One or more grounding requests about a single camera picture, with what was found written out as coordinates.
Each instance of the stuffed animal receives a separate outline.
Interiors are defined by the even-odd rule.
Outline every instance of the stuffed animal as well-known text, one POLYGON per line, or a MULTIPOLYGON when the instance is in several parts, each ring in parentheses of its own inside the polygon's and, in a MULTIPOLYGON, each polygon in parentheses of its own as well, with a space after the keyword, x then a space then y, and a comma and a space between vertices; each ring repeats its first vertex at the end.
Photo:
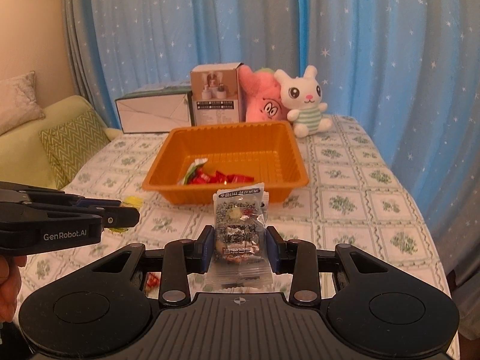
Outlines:
POLYGON ((245 93, 246 122, 287 120, 288 110, 280 99, 280 84, 273 70, 261 69, 253 73, 245 64, 238 69, 238 80, 245 93))
POLYGON ((298 138, 328 131, 333 124, 329 118, 322 117, 327 103, 322 103, 322 89, 315 79, 316 75, 317 69, 312 65, 307 66, 303 77, 293 79, 281 69, 274 74, 282 87, 282 105, 290 110, 286 117, 292 122, 298 138))

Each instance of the beige wall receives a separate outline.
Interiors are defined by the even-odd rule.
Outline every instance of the beige wall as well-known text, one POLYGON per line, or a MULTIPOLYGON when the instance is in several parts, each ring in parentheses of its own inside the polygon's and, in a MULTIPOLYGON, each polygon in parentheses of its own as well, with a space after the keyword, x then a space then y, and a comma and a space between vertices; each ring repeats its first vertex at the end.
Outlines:
POLYGON ((29 71, 42 107, 74 94, 62 0, 0 0, 0 80, 29 71))

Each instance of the black robotic gripper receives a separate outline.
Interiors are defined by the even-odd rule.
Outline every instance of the black robotic gripper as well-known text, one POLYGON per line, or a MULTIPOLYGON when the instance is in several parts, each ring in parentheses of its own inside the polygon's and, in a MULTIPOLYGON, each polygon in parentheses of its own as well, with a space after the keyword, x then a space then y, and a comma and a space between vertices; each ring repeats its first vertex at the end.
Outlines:
POLYGON ((446 360, 459 315, 443 292, 349 244, 317 250, 267 228, 272 271, 293 274, 283 293, 197 293, 188 274, 208 271, 214 230, 165 249, 130 244, 31 294, 21 330, 48 359, 446 360), (143 293, 162 272, 159 297, 143 293), (319 272, 336 294, 321 299, 319 272))

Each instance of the black circular cover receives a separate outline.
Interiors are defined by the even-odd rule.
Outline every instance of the black circular cover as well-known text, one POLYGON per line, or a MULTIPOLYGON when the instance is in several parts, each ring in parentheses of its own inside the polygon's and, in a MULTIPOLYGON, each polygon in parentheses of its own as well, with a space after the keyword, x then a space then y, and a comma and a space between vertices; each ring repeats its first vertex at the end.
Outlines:
POLYGON ((151 308, 138 288, 116 274, 70 277, 35 291, 20 309, 22 332, 39 352, 96 357, 128 345, 143 332, 151 308))
POLYGON ((446 350, 458 310, 440 290, 399 274, 362 274, 330 301, 327 318, 350 345, 382 357, 409 358, 446 350))

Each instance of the floral tablecloth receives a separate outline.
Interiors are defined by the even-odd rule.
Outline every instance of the floral tablecloth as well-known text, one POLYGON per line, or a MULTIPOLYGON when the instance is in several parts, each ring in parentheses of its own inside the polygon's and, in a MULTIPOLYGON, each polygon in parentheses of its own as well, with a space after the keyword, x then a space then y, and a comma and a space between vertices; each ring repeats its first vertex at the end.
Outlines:
MULTIPOLYGON (((298 146, 310 183, 294 190, 281 204, 271 204, 268 225, 284 239, 311 241, 319 249, 353 244, 449 294, 446 277, 414 200, 383 162, 362 127, 352 118, 331 116, 332 130, 300 139, 298 146)), ((31 256, 22 270, 20 303, 32 291, 92 261, 132 243, 148 249, 181 238, 195 239, 213 224, 213 207, 171 206, 157 193, 141 190, 166 134, 122 135, 97 153, 78 173, 66 192, 87 197, 144 199, 141 219, 126 233, 106 230, 102 242, 31 256)), ((204 275, 190 275, 192 295, 211 290, 204 275)), ((335 293, 331 274, 321 274, 322 296, 335 293)), ((288 295, 291 275, 273 275, 262 291, 288 295)), ((228 291, 252 292, 252 288, 228 291)), ((458 340, 450 348, 458 359, 458 340)))

